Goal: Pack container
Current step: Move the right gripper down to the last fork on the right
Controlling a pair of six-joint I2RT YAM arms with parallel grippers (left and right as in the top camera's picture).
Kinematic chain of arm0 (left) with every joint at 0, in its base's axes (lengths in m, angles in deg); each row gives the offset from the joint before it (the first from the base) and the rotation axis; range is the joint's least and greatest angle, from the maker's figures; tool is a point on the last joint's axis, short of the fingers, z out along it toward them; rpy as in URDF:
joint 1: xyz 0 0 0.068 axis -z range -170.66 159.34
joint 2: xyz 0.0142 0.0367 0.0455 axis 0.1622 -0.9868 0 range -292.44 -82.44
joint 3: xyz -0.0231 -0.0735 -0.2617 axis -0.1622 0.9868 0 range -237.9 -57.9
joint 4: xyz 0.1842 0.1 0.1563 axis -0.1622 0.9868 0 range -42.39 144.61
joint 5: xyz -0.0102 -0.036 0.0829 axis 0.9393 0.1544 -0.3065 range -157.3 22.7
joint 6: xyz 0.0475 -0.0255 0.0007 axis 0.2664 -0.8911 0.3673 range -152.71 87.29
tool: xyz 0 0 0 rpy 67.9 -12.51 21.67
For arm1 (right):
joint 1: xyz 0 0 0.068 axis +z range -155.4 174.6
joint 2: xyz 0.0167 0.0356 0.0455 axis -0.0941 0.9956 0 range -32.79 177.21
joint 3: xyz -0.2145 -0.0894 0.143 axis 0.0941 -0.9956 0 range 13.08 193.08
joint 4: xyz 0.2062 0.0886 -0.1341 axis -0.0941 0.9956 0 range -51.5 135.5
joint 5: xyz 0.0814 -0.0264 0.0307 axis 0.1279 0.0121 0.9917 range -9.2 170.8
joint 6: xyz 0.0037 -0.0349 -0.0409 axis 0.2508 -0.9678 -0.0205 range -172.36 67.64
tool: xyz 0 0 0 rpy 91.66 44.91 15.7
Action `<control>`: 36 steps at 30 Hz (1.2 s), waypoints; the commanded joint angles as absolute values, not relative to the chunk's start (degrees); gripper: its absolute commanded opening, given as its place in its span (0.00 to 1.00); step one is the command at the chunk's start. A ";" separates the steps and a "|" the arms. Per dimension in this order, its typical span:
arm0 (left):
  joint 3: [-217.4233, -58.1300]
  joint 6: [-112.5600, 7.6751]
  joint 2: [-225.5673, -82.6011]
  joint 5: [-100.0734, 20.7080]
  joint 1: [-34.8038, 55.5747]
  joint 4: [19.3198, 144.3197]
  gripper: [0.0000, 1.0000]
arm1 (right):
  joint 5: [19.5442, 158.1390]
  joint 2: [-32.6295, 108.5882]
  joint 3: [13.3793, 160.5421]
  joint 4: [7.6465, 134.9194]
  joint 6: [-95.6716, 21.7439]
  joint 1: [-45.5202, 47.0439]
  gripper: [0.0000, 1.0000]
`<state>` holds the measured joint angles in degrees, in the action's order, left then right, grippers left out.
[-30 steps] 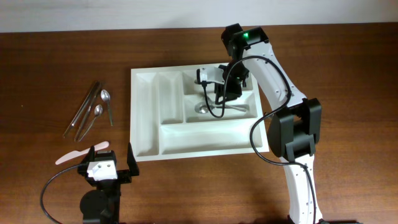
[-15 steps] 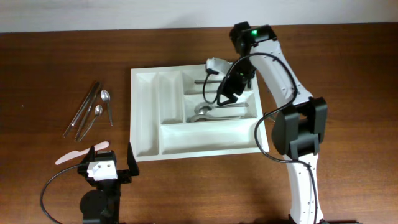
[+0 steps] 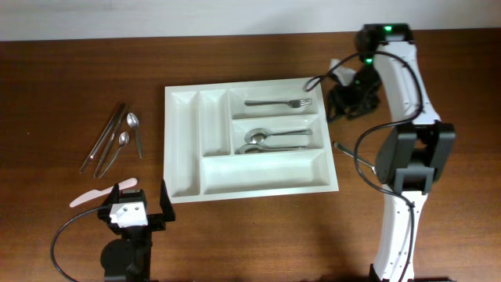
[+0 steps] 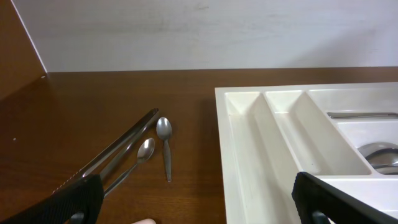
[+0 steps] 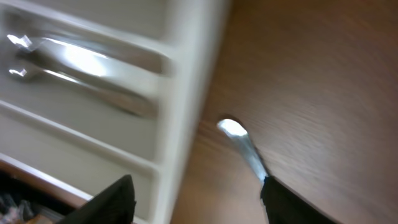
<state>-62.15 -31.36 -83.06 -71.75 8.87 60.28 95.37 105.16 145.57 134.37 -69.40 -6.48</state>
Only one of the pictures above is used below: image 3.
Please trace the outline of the steel fork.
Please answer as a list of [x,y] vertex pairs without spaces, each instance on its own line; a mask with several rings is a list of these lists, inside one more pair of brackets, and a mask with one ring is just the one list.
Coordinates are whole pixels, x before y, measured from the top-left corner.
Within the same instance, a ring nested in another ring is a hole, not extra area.
[[[343,146],[339,142],[334,141],[333,146],[335,148],[337,148],[338,150],[342,151],[344,154],[348,155],[349,157],[352,157],[352,158],[355,157],[354,153],[351,150],[349,150],[346,146]],[[376,170],[375,166],[373,164],[369,163],[365,158],[358,157],[358,161],[361,162],[362,164],[364,164],[365,166],[369,167],[374,175],[377,174],[377,170]]]
[[311,98],[292,99],[292,100],[273,100],[273,101],[245,100],[244,105],[248,106],[248,107],[257,107],[257,106],[283,104],[283,105],[287,105],[290,108],[301,108],[301,107],[307,107],[307,106],[311,105],[312,102],[313,102],[313,100]]

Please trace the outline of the steel tablespoon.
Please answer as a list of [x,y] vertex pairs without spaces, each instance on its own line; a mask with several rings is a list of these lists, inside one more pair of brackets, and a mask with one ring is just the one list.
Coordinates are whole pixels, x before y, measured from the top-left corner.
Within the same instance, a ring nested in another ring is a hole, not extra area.
[[258,143],[247,143],[242,145],[241,148],[237,150],[238,154],[259,154],[259,153],[271,153],[271,152],[281,152],[290,150],[306,150],[306,146],[264,146]]
[[289,131],[289,132],[269,132],[263,128],[255,128],[246,133],[246,135],[244,136],[244,141],[246,143],[257,144],[257,143],[263,143],[268,137],[273,137],[273,136],[295,136],[295,135],[309,136],[311,134],[312,130],[309,128]]

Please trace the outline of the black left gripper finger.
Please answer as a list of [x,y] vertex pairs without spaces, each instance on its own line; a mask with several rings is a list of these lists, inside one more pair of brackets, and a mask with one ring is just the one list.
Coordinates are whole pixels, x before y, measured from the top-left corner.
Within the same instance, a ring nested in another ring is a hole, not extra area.
[[112,204],[117,203],[120,197],[120,185],[118,183],[115,183],[112,190],[102,203],[102,206],[110,206]]
[[165,222],[174,222],[176,220],[175,210],[171,204],[170,198],[168,196],[166,182],[163,179],[160,185],[160,208],[162,210],[163,218]]

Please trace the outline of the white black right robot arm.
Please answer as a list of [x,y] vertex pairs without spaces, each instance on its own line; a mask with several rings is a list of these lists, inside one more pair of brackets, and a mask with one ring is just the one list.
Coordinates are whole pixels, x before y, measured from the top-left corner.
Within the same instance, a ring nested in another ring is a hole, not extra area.
[[380,245],[369,267],[370,281],[413,281],[417,227],[433,184],[452,151],[456,132],[441,121],[427,96],[416,61],[416,43],[406,23],[369,23],[355,37],[362,68],[343,70],[335,63],[327,76],[336,85],[328,99],[329,121],[354,119],[379,105],[383,88],[391,122],[375,160],[384,195]]

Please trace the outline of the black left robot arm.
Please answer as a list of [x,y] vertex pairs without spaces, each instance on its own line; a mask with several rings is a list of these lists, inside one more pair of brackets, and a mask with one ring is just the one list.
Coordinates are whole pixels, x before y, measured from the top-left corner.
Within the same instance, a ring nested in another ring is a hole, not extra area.
[[105,281],[150,280],[152,233],[164,231],[167,222],[175,221],[165,181],[160,185],[162,212],[148,214],[146,206],[143,190],[121,190],[117,184],[101,204],[98,218],[119,236],[101,252]]

